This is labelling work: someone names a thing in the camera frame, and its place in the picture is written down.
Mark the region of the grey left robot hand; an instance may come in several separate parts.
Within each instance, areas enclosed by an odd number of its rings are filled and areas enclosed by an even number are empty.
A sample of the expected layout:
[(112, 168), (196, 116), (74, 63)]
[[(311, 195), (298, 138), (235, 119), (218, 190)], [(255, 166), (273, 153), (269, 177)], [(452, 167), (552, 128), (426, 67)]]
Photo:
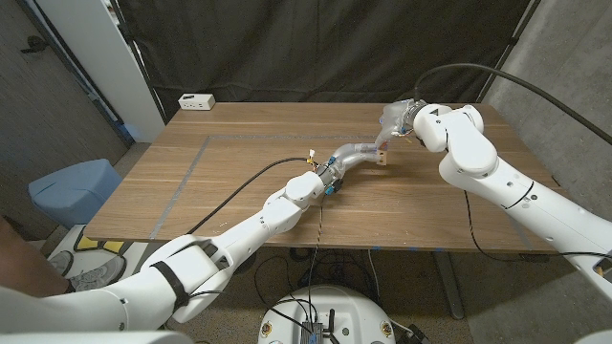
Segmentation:
[(324, 185), (341, 180), (345, 172), (357, 164), (380, 160), (375, 143), (346, 143), (317, 169)]

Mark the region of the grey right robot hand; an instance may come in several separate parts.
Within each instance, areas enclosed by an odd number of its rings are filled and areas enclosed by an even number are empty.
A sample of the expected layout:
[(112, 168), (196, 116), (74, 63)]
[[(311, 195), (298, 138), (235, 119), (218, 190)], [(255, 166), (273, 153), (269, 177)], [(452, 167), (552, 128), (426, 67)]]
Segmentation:
[(375, 143), (378, 149), (383, 150), (392, 137), (407, 135), (414, 130), (414, 120), (417, 113), (426, 106), (424, 100), (413, 98), (396, 101), (383, 107), (379, 118), (382, 130)]

